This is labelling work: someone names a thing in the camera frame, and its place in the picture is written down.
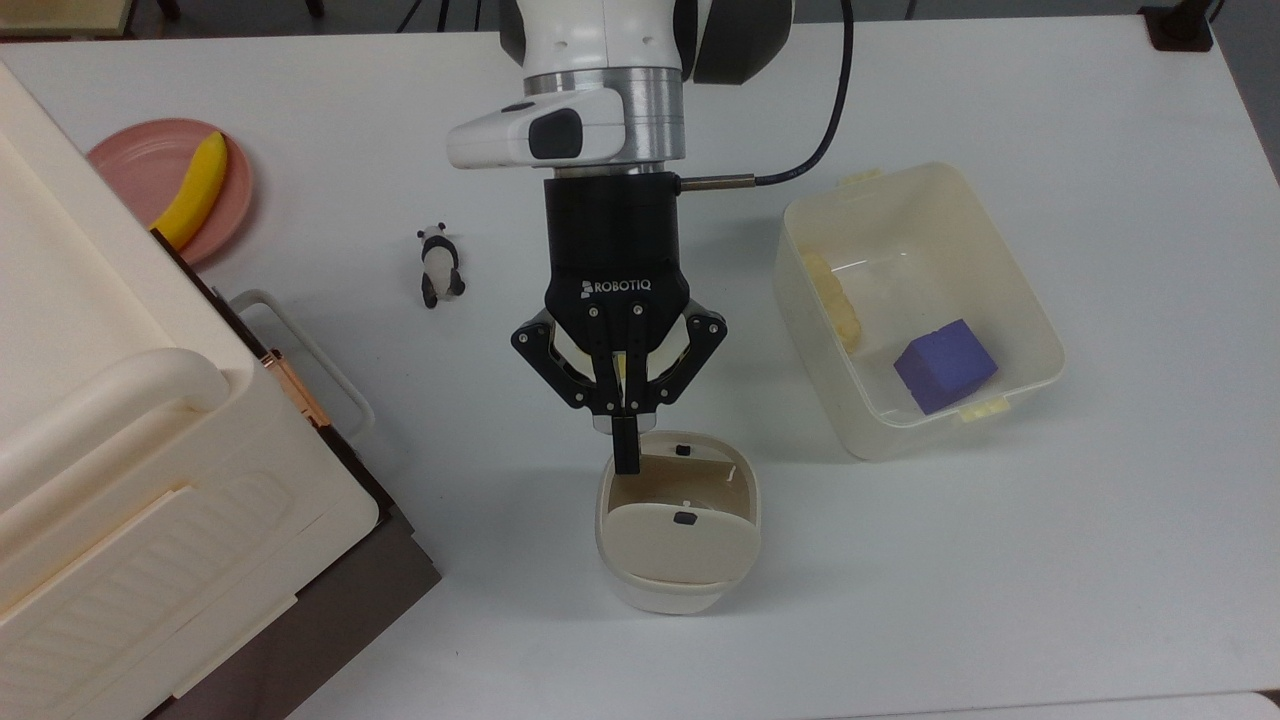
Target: white table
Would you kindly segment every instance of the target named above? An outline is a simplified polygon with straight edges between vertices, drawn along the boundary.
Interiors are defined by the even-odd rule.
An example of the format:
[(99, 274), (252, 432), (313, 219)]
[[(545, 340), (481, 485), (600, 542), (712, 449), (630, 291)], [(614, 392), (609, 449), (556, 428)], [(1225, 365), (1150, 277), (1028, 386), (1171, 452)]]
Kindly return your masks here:
[(864, 720), (1275, 720), (1276, 717), (1280, 717), (1280, 710), (1260, 694), (1221, 694), (961, 710)]
[[(772, 172), (826, 124), (838, 28), (690, 87), (677, 172)], [(239, 140), (259, 193), (204, 277), (264, 287), (380, 411), (362, 451), (445, 579), (296, 715), (835, 717), (1280, 687), (1280, 191), (1217, 49), (1140, 18), (872, 23), (794, 183), (681, 200), (730, 337), (659, 427), (764, 482), (764, 550), (699, 618), (634, 611), (591, 537), (608, 439), (509, 348), (547, 284), (536, 170), (448, 167), (520, 94), (493, 35), (4, 47), (73, 141), (163, 115)], [(872, 465), (829, 429), (769, 288), (786, 204), (959, 167), (1068, 351), (995, 432)], [(428, 311), (413, 232), (467, 293)], [(340, 407), (335, 407), (339, 419)]]

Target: metal handle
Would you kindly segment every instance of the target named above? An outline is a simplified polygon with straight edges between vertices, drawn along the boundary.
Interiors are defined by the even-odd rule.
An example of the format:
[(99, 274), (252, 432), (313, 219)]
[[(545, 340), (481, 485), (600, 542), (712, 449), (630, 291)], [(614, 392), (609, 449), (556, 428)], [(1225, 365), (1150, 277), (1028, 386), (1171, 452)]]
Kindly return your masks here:
[(330, 360), (323, 350), (320, 350), (320, 346), (316, 345), (316, 342), (311, 340), (311, 336), (302, 329), (302, 325), (293, 319), (293, 315), (287, 313), (284, 307), (280, 307), (280, 301), (271, 296), (271, 293), (265, 290), (246, 290), (244, 292), (230, 299), (227, 305), (236, 314), (243, 314), (244, 310), (252, 307), (253, 305), (266, 305), (273, 313), (275, 313), (275, 316), (280, 319), (280, 323), (283, 323), (291, 333), (293, 333), (293, 337), (302, 345), (302, 347), (307, 348), (307, 352), (316, 359), (316, 363), (324, 368), (324, 372), (329, 373), (333, 382), (338, 383), (338, 387), (347, 393), (347, 397), (349, 397), (360, 410), (360, 424), (356, 425), (356, 429), (351, 430), (347, 436), (351, 442), (356, 442), (374, 427), (374, 409), (369, 405), (369, 401), (365, 400), (365, 396), (356, 389), (356, 386), (347, 379), (347, 375), (342, 374), (342, 370), (334, 365), (333, 360)]

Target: yellow sponge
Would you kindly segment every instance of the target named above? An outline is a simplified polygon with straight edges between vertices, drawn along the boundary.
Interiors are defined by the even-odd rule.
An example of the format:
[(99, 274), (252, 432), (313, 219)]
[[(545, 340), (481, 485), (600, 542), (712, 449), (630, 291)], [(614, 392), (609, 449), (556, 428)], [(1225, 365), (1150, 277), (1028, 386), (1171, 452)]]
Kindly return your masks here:
[(818, 299), (822, 300), (822, 307), (836, 328), (836, 334), (840, 336), (840, 343), (845, 346), (845, 352), (852, 352), (863, 337), (863, 324), (858, 322), (858, 314), (845, 296), (845, 288), (840, 286), (840, 281), (822, 255), (804, 250), (800, 252), (800, 259), (809, 272), (809, 278), (813, 279), (813, 286), (818, 288)]

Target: blue block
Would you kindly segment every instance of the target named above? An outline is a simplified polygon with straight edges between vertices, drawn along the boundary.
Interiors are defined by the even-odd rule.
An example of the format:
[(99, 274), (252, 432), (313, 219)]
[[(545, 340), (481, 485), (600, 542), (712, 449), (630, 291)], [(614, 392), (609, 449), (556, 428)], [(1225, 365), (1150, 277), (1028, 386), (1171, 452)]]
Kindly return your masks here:
[(969, 397), (996, 374), (996, 361), (964, 320), (918, 337), (893, 363), (925, 415)]

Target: small white container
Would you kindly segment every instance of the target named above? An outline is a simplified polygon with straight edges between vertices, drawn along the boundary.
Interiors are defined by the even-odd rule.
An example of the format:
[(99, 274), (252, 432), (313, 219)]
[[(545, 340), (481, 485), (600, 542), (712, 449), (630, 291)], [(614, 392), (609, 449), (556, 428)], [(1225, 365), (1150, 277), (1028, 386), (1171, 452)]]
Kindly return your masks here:
[[(687, 448), (681, 455), (677, 448)], [(641, 474), (604, 468), (595, 543), (614, 591), (640, 610), (710, 607), (760, 552), (755, 473), (728, 443), (676, 432), (640, 438)]]
[[(861, 322), (846, 352), (801, 251), (820, 255)], [(1062, 374), (1062, 343), (959, 170), (931, 163), (792, 202), (773, 287), (791, 337), (845, 447), (884, 460), (980, 425)], [(977, 393), (925, 415), (893, 361), (964, 319), (1000, 369)]]

